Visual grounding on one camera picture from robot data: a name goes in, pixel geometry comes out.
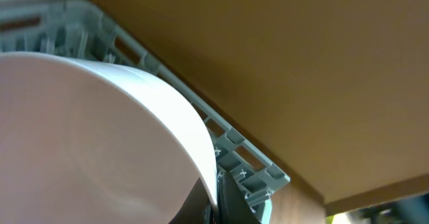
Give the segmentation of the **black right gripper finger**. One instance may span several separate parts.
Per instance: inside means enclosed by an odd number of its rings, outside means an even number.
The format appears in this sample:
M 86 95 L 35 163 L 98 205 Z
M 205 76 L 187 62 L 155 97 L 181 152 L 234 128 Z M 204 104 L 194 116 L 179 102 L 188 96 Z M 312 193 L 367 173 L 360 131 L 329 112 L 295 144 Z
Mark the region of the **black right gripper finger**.
M 218 174 L 218 210 L 204 210 L 204 224 L 258 224 L 235 179 L 228 172 Z

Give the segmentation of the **pink bowl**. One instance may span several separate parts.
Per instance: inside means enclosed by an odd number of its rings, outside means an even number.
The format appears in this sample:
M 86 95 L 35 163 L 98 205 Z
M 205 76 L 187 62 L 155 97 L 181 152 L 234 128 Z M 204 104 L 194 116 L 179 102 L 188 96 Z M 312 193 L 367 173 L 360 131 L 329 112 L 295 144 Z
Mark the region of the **pink bowl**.
M 208 130 L 160 78 L 49 54 L 1 55 L 2 223 L 169 223 L 196 183 L 216 209 Z

